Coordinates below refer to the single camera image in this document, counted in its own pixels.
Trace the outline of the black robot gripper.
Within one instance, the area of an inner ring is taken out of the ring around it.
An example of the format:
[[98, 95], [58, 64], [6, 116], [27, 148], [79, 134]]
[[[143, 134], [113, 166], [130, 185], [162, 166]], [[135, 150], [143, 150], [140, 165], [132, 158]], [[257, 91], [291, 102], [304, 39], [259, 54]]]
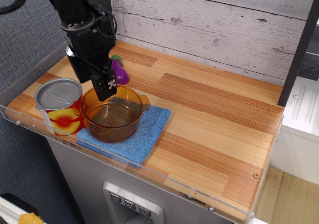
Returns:
[[104, 101], [116, 94], [117, 77], [109, 51], [115, 46], [109, 18], [102, 14], [68, 15], [64, 30], [69, 43], [68, 59], [80, 83], [91, 80], [96, 95]]

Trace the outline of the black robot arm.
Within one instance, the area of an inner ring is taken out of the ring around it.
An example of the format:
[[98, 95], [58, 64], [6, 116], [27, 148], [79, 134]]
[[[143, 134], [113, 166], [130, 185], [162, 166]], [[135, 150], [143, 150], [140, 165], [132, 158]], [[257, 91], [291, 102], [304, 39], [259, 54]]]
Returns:
[[115, 46], [117, 23], [111, 0], [49, 0], [60, 17], [68, 42], [67, 57], [80, 83], [91, 81], [99, 100], [117, 92], [109, 57]]

